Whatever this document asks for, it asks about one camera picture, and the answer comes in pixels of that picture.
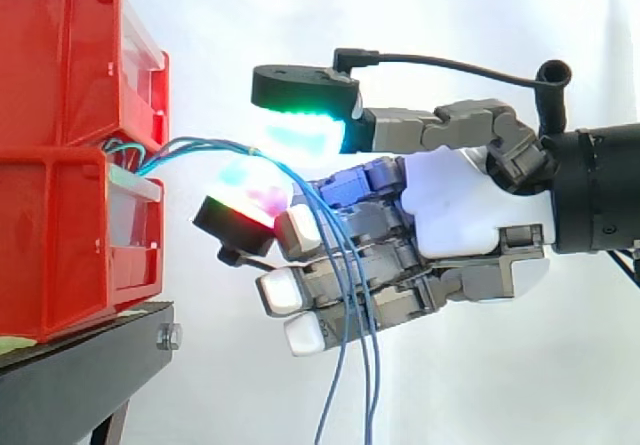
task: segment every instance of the screw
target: screw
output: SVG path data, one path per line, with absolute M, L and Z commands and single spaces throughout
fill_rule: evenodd
M 160 325 L 156 345 L 159 350 L 178 350 L 182 345 L 182 325 L 179 323 Z

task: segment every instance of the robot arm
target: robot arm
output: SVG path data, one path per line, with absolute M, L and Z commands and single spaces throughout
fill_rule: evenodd
M 520 153 L 508 155 L 510 163 L 531 163 L 518 158 L 530 149 L 529 156 L 546 157 L 533 131 L 493 100 L 441 107 L 436 114 L 443 118 L 398 109 L 370 113 L 376 117 L 375 151 L 417 151 L 411 144 L 431 151 L 377 159 L 312 185 L 337 210 L 359 247 L 366 275 L 372 277 L 378 330 L 434 313 L 448 300 L 513 298 L 511 264 L 543 259 L 543 244 L 554 240 L 549 192 L 512 195 L 476 165 L 489 147 L 458 148 L 495 144 L 496 131 L 506 130 L 513 132 L 507 137 L 519 137 L 520 145 Z M 504 156 L 506 143 L 493 150 Z M 513 152 L 515 146 L 508 148 Z M 524 177 L 519 171 L 514 182 Z M 258 279 L 265 310 L 275 317 L 294 316 L 285 332 L 296 355 L 339 345 L 340 287 L 302 195 L 276 219 L 275 234 L 283 256 L 302 264 Z M 337 244 L 331 245 L 336 252 Z M 350 339 L 356 339 L 355 330 Z
M 433 113 L 363 109 L 351 69 L 400 59 L 473 68 L 534 88 L 538 135 L 497 100 L 457 102 Z M 383 330 L 434 313 L 449 300 L 518 296 L 523 284 L 514 283 L 513 267 L 538 264 L 529 278 L 541 279 L 545 245 L 558 253 L 634 249 L 637 280 L 640 126 L 564 133 L 563 88 L 569 78 L 568 67 L 555 61 L 540 68 L 537 81 L 526 81 L 430 57 L 338 50 L 328 69 L 256 67 L 252 102 L 287 112 L 294 101 L 297 110 L 344 120 L 342 153 L 400 154 L 312 183 L 358 247 L 370 277 L 376 329 Z M 206 215 L 199 214 L 195 223 L 223 244 L 230 237 L 237 241 L 244 230 L 225 215 L 221 235 Z M 327 256 L 338 244 L 330 243 L 328 252 L 321 245 L 303 195 L 294 197 L 273 230 L 249 235 L 252 246 L 239 250 L 262 253 L 275 239 L 292 262 L 264 274 L 257 285 L 267 314 L 288 317 L 285 331 L 293 353 L 338 345 L 344 303 Z M 362 294 L 360 285 L 356 282 L 356 291 Z M 355 330 L 349 338 L 356 338 Z

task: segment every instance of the white backdrop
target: white backdrop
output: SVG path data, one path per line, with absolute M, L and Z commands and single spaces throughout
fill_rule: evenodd
M 636 119 L 637 0 L 129 0 L 172 58 L 172 134 L 250 139 L 256 64 L 328 64 L 336 46 L 424 53 L 532 76 L 574 70 L 572 127 Z M 496 97 L 535 125 L 531 92 L 421 67 L 360 72 L 365 105 L 432 109 Z M 291 358 L 251 271 L 214 259 L 189 220 L 223 163 L 164 168 L 166 297 L 184 325 L 174 362 L 138 393 L 125 445 L 311 443 L 335 353 Z M 334 168 L 347 162 L 336 162 Z M 323 171 L 303 170 L 308 176 Z M 640 442 L 640 293 L 607 257 L 553 259 L 548 281 L 501 305 L 448 305 L 383 333 L 376 443 Z M 350 348 L 326 444 L 359 443 Z

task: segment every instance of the red crate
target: red crate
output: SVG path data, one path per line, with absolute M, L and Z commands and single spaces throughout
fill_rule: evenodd
M 0 336 L 45 342 L 162 289 L 163 189 L 88 147 L 0 149 Z
M 126 0 L 0 0 L 0 29 L 2 146 L 166 142 L 169 60 Z

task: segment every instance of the black cylindrical motor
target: black cylindrical motor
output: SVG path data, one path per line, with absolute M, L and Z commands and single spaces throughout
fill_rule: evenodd
M 545 137 L 558 253 L 633 248 L 640 239 L 640 124 Z

